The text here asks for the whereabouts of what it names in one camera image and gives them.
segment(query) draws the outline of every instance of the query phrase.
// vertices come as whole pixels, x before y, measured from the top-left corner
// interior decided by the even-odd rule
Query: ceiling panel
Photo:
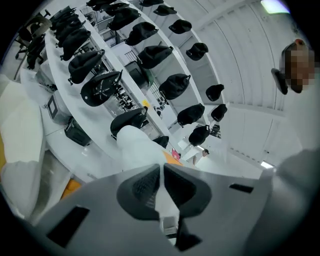
[[[228,123],[228,138],[224,138],[228,141],[228,146],[234,150],[240,150],[242,148],[244,139],[244,128],[246,124],[246,115],[243,111],[239,111],[233,108],[229,108],[225,118],[229,119]]]
[[[252,159],[259,159],[269,136],[272,121],[273,119],[266,115],[246,112],[240,151]]]
[[[217,24],[211,23],[206,29],[197,32],[208,46],[209,55],[219,74],[226,101],[243,104],[243,89],[239,68],[228,41]]]
[[[208,12],[195,0],[189,0],[186,4],[185,0],[166,0],[168,5],[178,10],[179,14],[191,23],[197,22]]]

